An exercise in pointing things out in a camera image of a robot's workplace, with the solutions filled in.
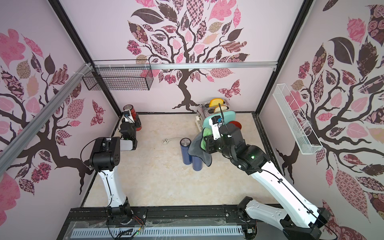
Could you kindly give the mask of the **green and grey cloth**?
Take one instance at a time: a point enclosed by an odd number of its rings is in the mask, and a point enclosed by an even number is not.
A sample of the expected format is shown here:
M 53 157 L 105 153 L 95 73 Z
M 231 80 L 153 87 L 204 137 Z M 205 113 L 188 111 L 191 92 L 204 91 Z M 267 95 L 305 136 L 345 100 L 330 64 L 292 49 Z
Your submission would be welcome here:
M 203 163 L 210 167 L 212 164 L 212 155 L 207 152 L 206 142 L 204 137 L 212 137 L 213 132 L 210 128 L 204 128 L 200 133 L 198 133 L 195 138 L 192 140 L 188 154 L 192 157 L 200 158 Z

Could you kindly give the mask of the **red thermos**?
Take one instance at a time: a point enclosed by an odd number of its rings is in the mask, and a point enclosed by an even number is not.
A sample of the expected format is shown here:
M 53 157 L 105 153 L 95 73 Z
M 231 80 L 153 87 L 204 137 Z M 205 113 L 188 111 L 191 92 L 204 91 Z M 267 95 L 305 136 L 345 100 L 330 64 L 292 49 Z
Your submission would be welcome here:
M 136 131 L 140 131 L 142 129 L 142 124 L 141 124 L 141 121 L 140 121 L 140 118 L 139 118 L 139 115 L 137 114 L 137 112 L 135 111 L 135 108 L 133 105 L 125 105 L 123 107 L 123 112 L 124 111 L 127 111 L 127 110 L 130 110 L 134 119 L 135 119 L 135 127 L 136 127 Z

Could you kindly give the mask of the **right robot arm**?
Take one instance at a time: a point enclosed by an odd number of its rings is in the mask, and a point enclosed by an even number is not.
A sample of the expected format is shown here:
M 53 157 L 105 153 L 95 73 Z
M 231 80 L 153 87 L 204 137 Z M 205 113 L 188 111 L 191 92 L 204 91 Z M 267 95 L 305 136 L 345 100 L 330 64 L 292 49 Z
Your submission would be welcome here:
M 212 153 L 220 153 L 239 170 L 259 182 L 279 202 L 280 208 L 244 198 L 240 205 L 246 219 L 260 220 L 283 232 L 289 240 L 319 240 L 330 212 L 306 200 L 277 170 L 259 147 L 246 144 L 241 130 L 229 125 L 224 130 L 203 129 L 198 147 L 206 165 Z

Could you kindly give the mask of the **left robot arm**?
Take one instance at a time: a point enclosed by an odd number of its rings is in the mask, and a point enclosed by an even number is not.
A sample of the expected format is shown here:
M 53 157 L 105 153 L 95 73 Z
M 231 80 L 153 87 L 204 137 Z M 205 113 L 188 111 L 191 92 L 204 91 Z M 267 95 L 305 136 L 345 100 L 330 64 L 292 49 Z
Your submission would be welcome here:
M 122 122 L 121 136 L 96 138 L 90 155 L 91 167 L 101 177 L 106 190 L 108 205 L 105 209 L 111 224 L 127 225 L 133 219 L 128 197 L 119 181 L 118 165 L 121 161 L 121 152 L 136 149 L 138 144 L 136 132 L 135 124 Z

